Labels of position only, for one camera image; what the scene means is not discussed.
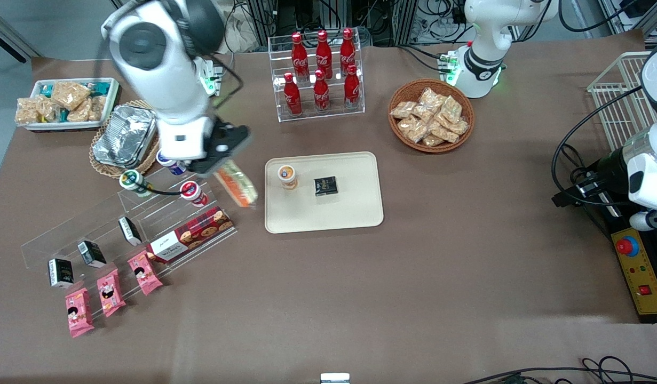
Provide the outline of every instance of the yellow control panel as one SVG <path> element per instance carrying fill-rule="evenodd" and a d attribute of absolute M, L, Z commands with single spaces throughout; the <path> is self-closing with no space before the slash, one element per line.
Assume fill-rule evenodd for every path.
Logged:
<path fill-rule="evenodd" d="M 657 279 L 638 231 L 628 228 L 612 234 L 611 239 L 636 311 L 640 315 L 657 314 Z"/>

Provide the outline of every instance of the white tray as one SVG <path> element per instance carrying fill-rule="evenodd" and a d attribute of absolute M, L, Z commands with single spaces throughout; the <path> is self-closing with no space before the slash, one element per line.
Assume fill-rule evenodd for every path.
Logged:
<path fill-rule="evenodd" d="M 297 172 L 298 186 L 285 190 L 276 175 L 283 165 Z M 335 177 L 338 194 L 314 195 L 314 179 Z M 273 158 L 265 166 L 264 226 L 273 234 L 374 227 L 383 222 L 378 165 L 369 151 Z"/>
<path fill-rule="evenodd" d="M 113 111 L 115 99 L 117 98 L 117 92 L 119 90 L 119 83 L 117 80 L 111 77 L 59 78 L 56 80 L 39 80 L 34 84 L 30 97 L 35 97 L 36 95 L 40 94 L 41 88 L 44 85 L 50 85 L 58 81 L 71 81 L 73 83 L 110 83 L 110 88 L 108 89 L 108 94 L 106 95 L 106 104 L 103 106 L 103 114 L 101 115 L 101 119 L 95 122 L 31 123 L 23 124 L 23 127 L 27 128 L 29 131 L 52 132 L 82 131 L 87 129 L 96 129 L 103 125 L 103 122 L 106 121 L 110 115 L 110 112 Z"/>

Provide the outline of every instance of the red button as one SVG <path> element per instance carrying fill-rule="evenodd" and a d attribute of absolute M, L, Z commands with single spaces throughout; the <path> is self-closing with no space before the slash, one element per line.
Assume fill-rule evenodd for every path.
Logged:
<path fill-rule="evenodd" d="M 623 255 L 629 255 L 629 253 L 633 252 L 634 250 L 634 246 L 632 245 L 631 241 L 626 238 L 621 238 L 618 240 L 618 242 L 615 243 L 615 248 Z"/>

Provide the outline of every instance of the floor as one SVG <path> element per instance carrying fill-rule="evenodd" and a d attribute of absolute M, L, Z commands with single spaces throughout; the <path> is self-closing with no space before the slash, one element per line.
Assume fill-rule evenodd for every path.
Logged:
<path fill-rule="evenodd" d="M 587 24 L 603 19 L 596 0 L 581 0 Z M 114 10 L 107 0 L 0 0 L 0 15 L 44 56 L 58 59 L 94 59 L 101 43 L 100 25 Z M 568 0 L 563 6 L 565 19 L 578 25 Z M 608 27 L 592 31 L 593 37 L 608 36 Z M 558 18 L 544 22 L 532 41 L 585 38 L 569 32 Z M 19 63 L 0 47 L 0 167 L 15 126 L 15 100 L 28 97 L 31 90 L 29 63 Z"/>

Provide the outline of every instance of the white wire basket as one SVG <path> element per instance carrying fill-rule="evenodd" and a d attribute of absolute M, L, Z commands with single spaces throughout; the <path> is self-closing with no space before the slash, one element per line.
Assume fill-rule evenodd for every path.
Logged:
<path fill-rule="evenodd" d="M 601 107 L 627 90 L 641 84 L 641 68 L 649 52 L 621 54 L 587 87 L 594 103 Z M 599 112 L 611 150 L 623 146 L 627 139 L 654 122 L 657 114 L 643 92 L 635 92 Z"/>

